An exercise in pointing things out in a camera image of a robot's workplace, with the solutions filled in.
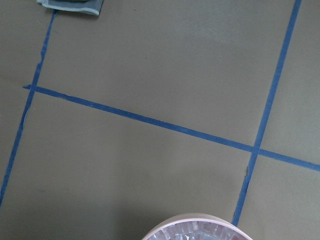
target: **pink round container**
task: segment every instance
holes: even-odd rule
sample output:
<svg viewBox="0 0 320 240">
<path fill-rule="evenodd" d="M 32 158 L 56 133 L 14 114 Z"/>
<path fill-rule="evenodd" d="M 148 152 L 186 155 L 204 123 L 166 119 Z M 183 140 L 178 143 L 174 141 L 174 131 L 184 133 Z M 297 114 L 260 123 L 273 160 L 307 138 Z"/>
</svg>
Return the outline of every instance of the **pink round container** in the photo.
<svg viewBox="0 0 320 240">
<path fill-rule="evenodd" d="M 142 240 L 252 240 L 252 238 L 218 217 L 187 213 L 163 221 Z"/>
</svg>

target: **folded cloth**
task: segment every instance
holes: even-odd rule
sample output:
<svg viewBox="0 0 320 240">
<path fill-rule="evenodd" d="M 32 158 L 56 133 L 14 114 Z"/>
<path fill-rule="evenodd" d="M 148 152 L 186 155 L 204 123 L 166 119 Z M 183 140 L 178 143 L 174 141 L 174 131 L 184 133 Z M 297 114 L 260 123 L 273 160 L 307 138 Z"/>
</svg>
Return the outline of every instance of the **folded cloth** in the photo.
<svg viewBox="0 0 320 240">
<path fill-rule="evenodd" d="M 104 0 L 36 0 L 50 9 L 99 15 Z"/>
</svg>

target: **blue tape line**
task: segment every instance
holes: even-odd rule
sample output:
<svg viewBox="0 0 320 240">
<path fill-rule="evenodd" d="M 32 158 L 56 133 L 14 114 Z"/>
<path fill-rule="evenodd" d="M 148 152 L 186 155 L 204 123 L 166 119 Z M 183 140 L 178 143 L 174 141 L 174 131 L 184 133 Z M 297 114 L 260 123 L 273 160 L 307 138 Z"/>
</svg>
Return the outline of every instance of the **blue tape line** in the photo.
<svg viewBox="0 0 320 240">
<path fill-rule="evenodd" d="M 176 132 L 179 132 L 179 133 L 183 133 L 183 134 L 187 134 L 187 135 L 190 135 L 190 136 L 193 136 L 193 137 L 205 139 L 205 140 L 208 140 L 208 141 L 211 141 L 211 142 L 215 142 L 215 143 L 218 143 L 218 144 L 226 145 L 226 146 L 233 147 L 233 148 L 236 148 L 236 149 L 241 149 L 241 150 L 244 150 L 244 151 L 247 151 L 247 152 L 251 152 L 252 149 L 253 149 L 252 146 L 249 146 L 249 145 L 246 145 L 246 144 L 243 144 L 243 143 L 240 143 L 240 142 L 236 142 L 236 141 L 225 139 L 225 138 L 222 138 L 222 137 L 219 137 L 219 136 L 215 136 L 215 135 L 207 134 L 207 133 L 204 133 L 204 132 L 196 131 L 196 130 L 193 130 L 193 129 L 190 129 L 190 128 L 186 128 L 186 127 L 183 127 L 183 126 L 179 126 L 179 125 L 175 125 L 175 124 L 172 124 L 172 123 L 156 120 L 156 119 L 151 118 L 151 117 L 139 115 L 139 114 L 132 113 L 132 112 L 125 111 L 125 110 L 121 110 L 121 109 L 118 109 L 118 108 L 115 108 L 115 107 L 112 107 L 112 106 L 107 106 L 107 105 L 103 105 L 103 104 L 100 104 L 100 103 L 97 103 L 97 102 L 85 100 L 85 99 L 82 99 L 82 98 L 79 98 L 79 97 L 69 96 L 69 95 L 66 95 L 66 94 L 63 94 L 63 93 L 60 93 L 60 92 L 57 92 L 57 91 L 53 91 L 53 90 L 50 90 L 50 89 L 46 89 L 46 88 L 43 88 L 43 87 L 37 86 L 36 87 L 36 92 L 39 92 L 39 93 L 42 93 L 42 94 L 46 94 L 46 95 L 49 95 L 49 96 L 52 96 L 52 97 L 61 98 L 61 99 L 64 99 L 64 100 L 67 100 L 67 101 L 70 101 L 70 102 L 73 102 L 73 103 L 81 104 L 81 105 L 84 105 L 84 106 L 87 106 L 87 107 L 90 107 L 90 108 L 94 108 L 94 109 L 99 109 L 99 110 L 102 110 L 102 111 L 105 111 L 105 112 L 108 112 L 108 113 L 116 114 L 116 115 L 119 115 L 119 116 L 122 116 L 122 117 L 126 117 L 126 118 L 129 118 L 129 119 L 137 120 L 137 121 L 144 122 L 144 123 L 147 123 L 147 124 L 155 125 L 155 126 L 162 127 L 162 128 L 165 128 L 165 129 L 170 129 L 170 130 L 173 130 L 173 131 L 176 131 Z"/>
<path fill-rule="evenodd" d="M 254 142 L 253 150 L 252 150 L 251 157 L 250 157 L 250 160 L 249 160 L 248 173 L 247 173 L 247 176 L 244 177 L 243 184 L 242 184 L 241 191 L 240 191 L 240 195 L 239 195 L 239 198 L 238 198 L 238 202 L 237 202 L 236 207 L 235 207 L 234 216 L 233 216 L 233 219 L 232 219 L 232 224 L 235 225 L 235 226 L 237 226 L 238 223 L 239 223 L 240 215 L 241 215 L 241 212 L 242 212 L 245 200 L 246 200 L 247 190 L 248 190 L 249 183 L 250 183 L 250 180 L 251 180 L 254 168 L 255 168 L 255 164 L 256 164 L 256 161 L 257 161 L 259 149 L 261 147 L 262 139 L 263 139 L 264 134 L 265 134 L 266 126 L 267 126 L 267 123 L 268 123 L 268 119 L 269 119 L 271 108 L 272 108 L 272 105 L 273 105 L 273 102 L 274 102 L 274 99 L 275 99 L 278 83 L 279 83 L 279 80 L 280 80 L 280 77 L 281 77 L 281 73 L 282 73 L 282 70 L 283 70 L 283 67 L 284 67 L 284 63 L 285 63 L 285 60 L 286 60 L 288 48 L 289 48 L 289 45 L 290 45 L 291 36 L 292 36 L 293 31 L 294 31 L 294 27 L 295 27 L 295 23 L 296 23 L 296 20 L 297 20 L 297 16 L 298 16 L 300 5 L 301 5 L 301 0 L 296 0 L 294 2 L 294 6 L 293 6 L 293 9 L 292 9 L 292 13 L 291 13 L 291 17 L 290 17 L 290 20 L 289 20 L 289 24 L 287 26 L 285 37 L 284 37 L 284 40 L 283 40 L 280 56 L 279 56 L 279 59 L 278 59 L 278 63 L 276 65 L 276 69 L 275 69 L 275 72 L 274 72 L 272 84 L 271 84 L 270 91 L 269 91 L 269 94 L 268 94 L 268 97 L 267 97 L 267 100 L 266 100 L 266 103 L 265 103 L 263 115 L 262 115 L 262 118 L 261 118 L 261 121 L 260 121 L 259 129 L 258 129 L 258 132 L 257 132 L 257 135 L 256 135 L 256 139 L 255 139 L 255 142 Z"/>
<path fill-rule="evenodd" d="M 19 147 L 20 140 L 21 140 L 21 136 L 22 136 L 22 133 L 23 133 L 23 130 L 24 130 L 24 123 L 25 123 L 25 120 L 26 120 L 26 117 L 27 117 L 27 113 L 28 113 L 28 110 L 29 110 L 29 108 L 31 106 L 32 100 L 33 100 L 34 95 L 35 95 L 35 91 L 36 91 L 38 79 L 39 79 L 39 76 L 40 76 L 41 68 L 42 68 L 42 65 L 44 63 L 46 52 L 47 52 L 47 47 L 48 47 L 48 42 L 49 42 L 49 38 L 50 38 L 50 32 L 51 32 L 52 24 L 54 22 L 54 19 L 55 19 L 57 13 L 58 13 L 57 10 L 54 10 L 53 13 L 52 13 L 50 24 L 49 24 L 49 27 L 47 29 L 47 32 L 46 32 L 46 35 L 45 35 L 45 39 L 44 39 L 44 42 L 43 42 L 43 45 L 42 45 L 41 53 L 40 53 L 41 54 L 41 60 L 36 66 L 36 69 L 35 69 L 35 72 L 34 72 L 34 76 L 33 76 L 33 80 L 32 80 L 32 84 L 30 85 L 30 88 L 29 88 L 30 91 L 29 91 L 28 97 L 26 99 L 26 103 L 25 103 L 24 110 L 23 110 L 23 113 L 22 113 L 21 121 L 20 121 L 16 136 L 15 136 L 14 144 L 13 144 L 13 147 L 12 147 L 12 150 L 11 150 L 9 162 L 8 162 L 7 167 L 6 167 L 5 175 L 3 177 L 3 182 L 2 182 L 2 186 L 1 186 L 1 190 L 0 190 L 0 207 L 1 207 L 2 202 L 4 200 L 6 188 L 7 188 L 8 181 L 9 181 L 9 178 L 10 178 L 10 174 L 11 174 L 11 171 L 12 171 L 12 168 L 13 168 L 13 165 L 14 165 L 14 161 L 15 161 L 16 154 L 17 154 L 18 147 Z"/>
<path fill-rule="evenodd" d="M 259 155 L 320 172 L 320 165 L 304 161 L 298 158 L 282 155 L 264 149 L 259 150 Z"/>
</svg>

